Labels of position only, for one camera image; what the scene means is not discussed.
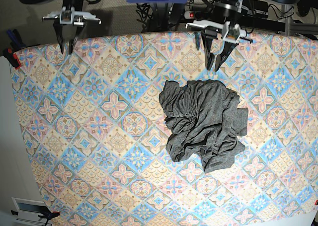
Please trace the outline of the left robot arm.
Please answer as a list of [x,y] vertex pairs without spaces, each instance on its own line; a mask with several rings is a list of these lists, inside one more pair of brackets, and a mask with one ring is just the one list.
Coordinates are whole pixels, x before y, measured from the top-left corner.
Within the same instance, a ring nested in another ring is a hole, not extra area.
[[241,41],[253,43],[255,29],[283,32],[280,20],[293,15],[299,0],[200,0],[203,10],[188,10],[182,22],[201,33],[206,69],[218,71]]

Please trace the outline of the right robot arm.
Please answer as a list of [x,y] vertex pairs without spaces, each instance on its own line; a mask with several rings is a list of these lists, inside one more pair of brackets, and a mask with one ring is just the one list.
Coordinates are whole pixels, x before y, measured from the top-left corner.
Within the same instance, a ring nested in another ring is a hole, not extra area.
[[[23,4],[41,4],[51,0],[19,0]],[[84,0],[63,0],[62,7],[58,11],[52,11],[42,17],[42,21],[52,21],[60,50],[64,52],[63,27],[76,28],[75,35],[69,40],[68,54],[72,54],[76,42],[88,24],[100,24],[101,20],[90,12],[83,11]]]

